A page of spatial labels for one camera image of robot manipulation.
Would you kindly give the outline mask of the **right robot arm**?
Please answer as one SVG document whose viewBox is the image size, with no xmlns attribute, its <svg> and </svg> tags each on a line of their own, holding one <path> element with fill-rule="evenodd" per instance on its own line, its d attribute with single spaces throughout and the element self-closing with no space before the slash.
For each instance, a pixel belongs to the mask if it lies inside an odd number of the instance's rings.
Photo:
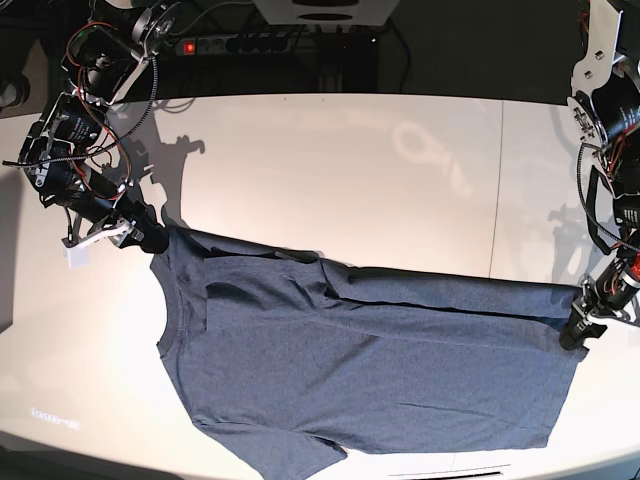
<svg viewBox="0 0 640 480">
<path fill-rule="evenodd" d="M 124 99 L 146 69 L 149 98 L 157 95 L 157 54 L 171 33 L 179 1 L 145 1 L 130 8 L 92 1 L 90 16 L 67 40 L 61 61 L 66 75 L 58 96 L 31 125 L 16 160 L 43 207 L 65 212 L 67 249 L 108 238 L 118 248 L 164 252 L 166 229 L 151 208 L 129 196 L 133 167 L 123 143 L 141 127 L 118 133 L 110 108 Z"/>
</svg>

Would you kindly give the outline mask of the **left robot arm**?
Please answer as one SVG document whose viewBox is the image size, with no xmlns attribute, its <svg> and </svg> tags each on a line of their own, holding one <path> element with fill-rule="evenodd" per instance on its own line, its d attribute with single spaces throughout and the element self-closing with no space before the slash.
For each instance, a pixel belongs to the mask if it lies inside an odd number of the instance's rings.
<svg viewBox="0 0 640 480">
<path fill-rule="evenodd" d="M 587 6 L 567 105 L 579 132 L 576 165 L 592 162 L 589 182 L 577 185 L 587 230 L 612 260 L 598 278 L 581 278 L 559 337 L 566 350 L 601 337 L 605 319 L 633 323 L 626 308 L 639 293 L 639 4 Z"/>
</svg>

